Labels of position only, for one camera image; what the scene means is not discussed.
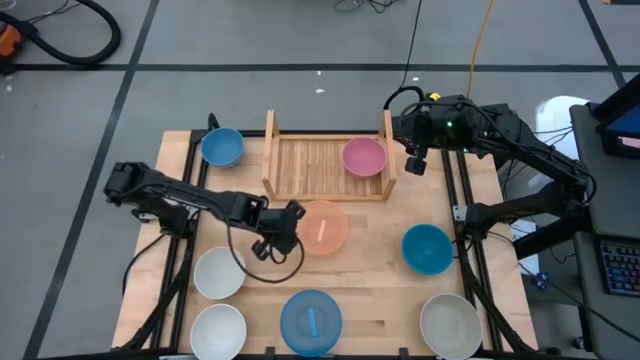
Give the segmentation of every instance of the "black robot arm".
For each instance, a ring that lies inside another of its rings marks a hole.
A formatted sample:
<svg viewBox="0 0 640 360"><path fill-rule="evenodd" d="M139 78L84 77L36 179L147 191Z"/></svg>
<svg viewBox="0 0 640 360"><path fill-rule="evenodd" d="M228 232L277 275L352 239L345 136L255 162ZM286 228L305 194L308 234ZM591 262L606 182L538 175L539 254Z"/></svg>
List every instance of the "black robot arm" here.
<svg viewBox="0 0 640 360"><path fill-rule="evenodd" d="M538 140L506 104L476 106L462 95L428 95L431 100L409 105L392 121L394 139L411 155L406 171L423 175L428 149L441 149L473 153L480 158L500 155L553 179L534 195L496 205L461 207L459 216L469 235L483 239L496 222L540 213L563 217L584 209L589 176L584 166Z"/></svg>
<svg viewBox="0 0 640 360"><path fill-rule="evenodd" d="M190 231L189 210L208 211L230 226L254 232L263 237L252 250L260 259L269 255L269 247L287 255L297 244L296 226L305 213L297 202L284 209L269 209L269 200L237 191L213 192L178 181L150 169L144 163L116 163L104 193L107 201L120 206L134 205L155 215L162 233L184 237Z"/></svg>

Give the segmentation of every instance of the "wooden table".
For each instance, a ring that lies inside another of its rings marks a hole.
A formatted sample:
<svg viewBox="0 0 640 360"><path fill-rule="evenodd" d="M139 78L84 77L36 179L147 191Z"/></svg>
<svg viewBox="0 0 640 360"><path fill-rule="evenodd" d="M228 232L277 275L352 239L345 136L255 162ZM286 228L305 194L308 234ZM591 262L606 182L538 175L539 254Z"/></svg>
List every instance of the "wooden table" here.
<svg viewBox="0 0 640 360"><path fill-rule="evenodd" d="M165 132L156 164L158 170L177 179L182 177L189 136L188 131ZM260 181L263 145L264 138L247 138L242 162L230 169L210 167L206 187L214 191L266 194ZM396 144L395 154L396 163L404 164L407 155L401 145ZM451 156L451 159L458 199L464 199L456 158ZM198 157L193 183L199 162ZM402 259L402 236L415 224L434 224L451 238L454 237L440 152L429 152L427 164L424 176L399 171L397 184L387 202L340 203L349 222L347 241L334 254L322 257L308 255L300 272L289 281L272 285L247 278L236 294L222 301L214 301L200 295L191 276L179 351L192 352L189 343L191 324L202 310L222 302L238 308L247 321L248 338L242 353L260 354L264 353L266 347L275 346L276 353L289 354L291 350L280 336L280 312L296 292L318 288L333 296L344 318L342 336L333 353L397 355L398 348L406 347L412 355L433 355L420 334L418 319L422 306L434 295L462 295L463 290L457 260L445 273L426 277L411 271ZM479 160L475 156L468 156L467 164L475 200L486 204L501 202L491 157ZM277 202L271 204L272 207L283 205ZM506 225L497 225L493 231L510 236ZM142 225L136 252L157 235L157 224ZM292 252L284 265L258 261L250 250L250 245L256 240L255 234L234 229L232 236L234 247L242 253L247 267L259 275L280 278L298 263L297 250ZM113 339L114 346L126 342L155 306L168 243L164 241L151 249L131 270ZM209 214L203 215L193 265L205 251L216 246L226 246L223 224ZM496 305L523 340L537 348L512 246L490 236L484 241L484 249ZM164 322L162 345L169 343L172 322L173 309L170 307ZM484 346L490 349L486 323L483 330Z"/></svg>

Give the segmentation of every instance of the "bowl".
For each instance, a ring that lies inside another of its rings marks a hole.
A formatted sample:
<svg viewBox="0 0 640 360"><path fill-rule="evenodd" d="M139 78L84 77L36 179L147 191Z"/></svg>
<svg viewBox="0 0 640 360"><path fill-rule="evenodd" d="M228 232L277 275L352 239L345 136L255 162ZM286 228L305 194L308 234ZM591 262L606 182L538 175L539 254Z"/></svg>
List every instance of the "bowl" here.
<svg viewBox="0 0 640 360"><path fill-rule="evenodd" d="M387 153L376 139L359 137L344 146L342 163L355 176L374 176L387 164Z"/></svg>
<svg viewBox="0 0 640 360"><path fill-rule="evenodd" d="M416 225L402 238L402 256L409 267L423 275L438 275L453 263L449 236L433 225Z"/></svg>
<svg viewBox="0 0 640 360"><path fill-rule="evenodd" d="M476 309L455 294L432 297L422 307L420 331L427 346L447 360L468 359L482 343L482 323Z"/></svg>
<svg viewBox="0 0 640 360"><path fill-rule="evenodd" d="M326 255L340 248L347 239L349 223L342 207L326 200L304 204L306 213L296 232L305 252Z"/></svg>
<svg viewBox="0 0 640 360"><path fill-rule="evenodd" d="M202 139L200 151L202 158L209 164L231 167L237 164L244 154L244 140L238 130L219 128Z"/></svg>
<svg viewBox="0 0 640 360"><path fill-rule="evenodd" d="M244 258L236 251L242 266ZM244 282L245 273L236 264L227 247L213 248L200 257L194 270L193 281L202 295L220 300L235 294Z"/></svg>
<svg viewBox="0 0 640 360"><path fill-rule="evenodd" d="M323 356L338 342L342 333L342 313L329 294L303 290L293 295L280 315L284 342L304 357Z"/></svg>
<svg viewBox="0 0 640 360"><path fill-rule="evenodd" d="M231 360L246 339L244 317L227 304L204 309L191 326L191 349L200 360Z"/></svg>

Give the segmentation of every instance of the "orange object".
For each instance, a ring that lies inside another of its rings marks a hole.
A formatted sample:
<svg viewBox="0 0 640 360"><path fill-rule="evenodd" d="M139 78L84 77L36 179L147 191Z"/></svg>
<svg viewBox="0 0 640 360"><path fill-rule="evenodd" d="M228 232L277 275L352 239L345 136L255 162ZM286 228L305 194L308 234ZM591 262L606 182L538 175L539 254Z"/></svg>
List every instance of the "orange object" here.
<svg viewBox="0 0 640 360"><path fill-rule="evenodd" d="M342 207L325 200L304 205L307 211L298 223L298 238L305 251L324 255L334 252L347 239L348 223Z"/></svg>
<svg viewBox="0 0 640 360"><path fill-rule="evenodd" d="M20 46L20 33L13 26L0 30L0 56L10 57Z"/></svg>

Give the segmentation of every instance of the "blue bowl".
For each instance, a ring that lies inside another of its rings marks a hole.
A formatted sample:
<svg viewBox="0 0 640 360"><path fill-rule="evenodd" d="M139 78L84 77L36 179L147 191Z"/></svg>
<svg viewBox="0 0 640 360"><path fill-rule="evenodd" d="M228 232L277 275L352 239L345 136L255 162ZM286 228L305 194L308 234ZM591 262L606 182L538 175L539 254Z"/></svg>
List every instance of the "blue bowl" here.
<svg viewBox="0 0 640 360"><path fill-rule="evenodd" d="M342 332L342 313L333 298L320 290L303 290L293 295L280 315L284 342L303 357L328 353Z"/></svg>
<svg viewBox="0 0 640 360"><path fill-rule="evenodd" d="M202 139L202 158L213 166L231 167L244 154L242 135L234 129L219 128Z"/></svg>
<svg viewBox="0 0 640 360"><path fill-rule="evenodd" d="M453 263L453 244L440 228L416 225L402 238L402 256L414 271L438 275Z"/></svg>

